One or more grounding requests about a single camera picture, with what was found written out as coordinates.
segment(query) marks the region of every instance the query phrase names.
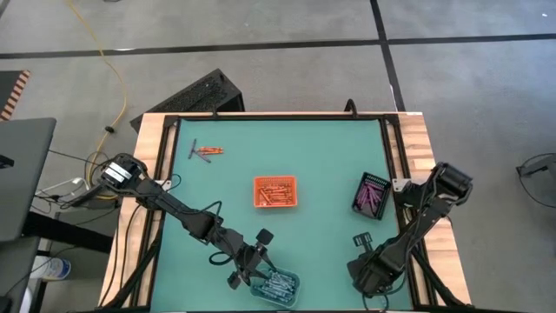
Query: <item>green table surface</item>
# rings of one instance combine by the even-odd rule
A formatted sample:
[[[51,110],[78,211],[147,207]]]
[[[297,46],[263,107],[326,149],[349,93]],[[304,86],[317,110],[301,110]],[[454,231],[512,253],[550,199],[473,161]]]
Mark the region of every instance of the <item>green table surface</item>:
[[[212,163],[188,159],[195,138],[197,147],[223,147],[224,154],[209,156]],[[381,221],[351,210],[364,171],[388,178],[378,121],[182,120],[173,169],[182,182],[171,193],[197,209],[222,200],[223,226],[247,243],[260,229],[271,231],[270,258],[301,278],[296,310],[362,310],[346,266],[361,253],[352,237],[368,231],[376,246],[398,233],[392,197]],[[282,175],[297,178],[297,207],[256,209],[254,177]],[[214,252],[167,215],[151,311],[279,309],[252,297],[245,284],[230,289],[234,265],[211,265]],[[389,301],[390,309],[410,309],[407,286]],[[367,305],[381,309],[384,299]]]

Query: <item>gray laptop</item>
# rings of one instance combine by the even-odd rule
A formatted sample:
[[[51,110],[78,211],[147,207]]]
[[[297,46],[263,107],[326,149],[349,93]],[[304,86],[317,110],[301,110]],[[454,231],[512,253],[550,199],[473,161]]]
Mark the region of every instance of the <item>gray laptop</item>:
[[[54,118],[0,122],[0,242],[21,236],[54,134]]]

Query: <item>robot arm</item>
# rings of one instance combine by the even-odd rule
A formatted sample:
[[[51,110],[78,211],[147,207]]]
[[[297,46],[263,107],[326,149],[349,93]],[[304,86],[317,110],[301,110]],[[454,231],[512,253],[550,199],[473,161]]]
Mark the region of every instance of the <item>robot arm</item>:
[[[266,278],[256,270],[261,261],[274,268],[266,248],[273,238],[269,231],[261,230],[255,245],[245,243],[242,234],[222,227],[224,219],[219,216],[222,203],[213,203],[203,210],[191,209],[149,178],[147,166],[131,155],[119,154],[114,157],[101,174],[100,184],[118,196],[134,197],[147,210],[165,211],[177,218],[194,239],[203,244],[210,243],[229,256],[236,267],[236,271],[228,278],[232,289],[236,289],[241,281],[250,285],[252,276]],[[218,205],[216,213],[208,211],[215,205]]]
[[[407,183],[396,201],[418,215],[394,238],[373,250],[368,233],[354,238],[365,253],[347,264],[354,287],[366,297],[388,292],[406,267],[411,249],[454,205],[463,204],[473,188],[471,178],[447,163],[438,163],[426,183]]]

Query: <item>orange container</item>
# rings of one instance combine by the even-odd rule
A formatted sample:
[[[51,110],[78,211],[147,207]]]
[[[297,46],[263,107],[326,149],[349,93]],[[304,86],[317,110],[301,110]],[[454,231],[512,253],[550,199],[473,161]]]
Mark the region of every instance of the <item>orange container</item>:
[[[254,180],[256,208],[290,208],[297,205],[295,176],[258,176]]]

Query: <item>black floor stripe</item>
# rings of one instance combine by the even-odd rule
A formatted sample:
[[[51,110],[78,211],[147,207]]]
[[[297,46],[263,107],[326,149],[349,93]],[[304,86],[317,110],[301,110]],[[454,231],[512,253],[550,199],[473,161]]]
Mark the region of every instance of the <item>black floor stripe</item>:
[[[392,45],[404,44],[433,44],[433,43],[497,43],[529,40],[553,40],[556,34],[532,35],[500,35],[500,36],[474,36],[474,37],[433,37],[433,38],[401,38],[388,39]]]
[[[435,44],[435,43],[495,43],[495,42],[554,40],[554,39],[556,39],[556,34],[532,34],[532,35],[483,36],[483,37],[479,36],[479,37],[401,38],[401,39],[386,39],[386,42],[388,45],[411,45],[411,44]],[[136,56],[136,55],[152,55],[152,54],[211,52],[211,51],[272,50],[272,49],[299,49],[299,48],[326,48],[326,47],[362,47],[362,46],[374,46],[374,45],[384,45],[384,43],[381,43],[380,39],[323,40],[323,41],[313,41],[313,42],[291,42],[291,43],[238,43],[238,44],[216,44],[216,45],[161,47],[161,48],[110,49],[110,50],[105,50],[104,54],[107,56]],[[98,57],[98,51],[97,50],[76,50],[76,51],[52,51],[52,52],[0,53],[0,59],[3,60],[28,59],[28,58],[57,58],[57,57]]]
[[[271,50],[271,49],[298,49],[298,48],[324,48],[324,47],[360,47],[378,45],[378,40],[372,39],[347,39],[347,40],[322,40],[308,42],[289,43],[238,43],[200,45],[190,47],[162,47],[162,48],[138,48],[138,49],[116,49],[105,50],[106,56],[134,56],[149,54],[187,53],[187,52],[211,52],[211,51],[238,51],[238,50]],[[54,58],[54,57],[98,57],[97,50],[82,51],[54,51],[54,52],[21,52],[0,53],[0,59],[21,58]]]
[[[9,3],[10,0],[3,0],[2,3],[0,3],[0,18],[2,18],[2,14],[6,11]]]
[[[406,110],[406,105],[403,103],[403,97],[401,96],[400,83],[398,82],[398,75],[396,74],[396,68],[394,66],[394,60],[392,59],[392,53],[390,52],[390,47],[388,46],[386,31],[384,29],[384,23],[382,22],[381,9],[379,8],[378,0],[370,0],[370,2],[371,9],[373,9],[376,31],[379,34],[382,57],[384,58],[384,64],[386,65],[388,81],[390,82],[390,88],[392,89],[392,94],[394,97],[394,104],[398,111],[403,112]]]

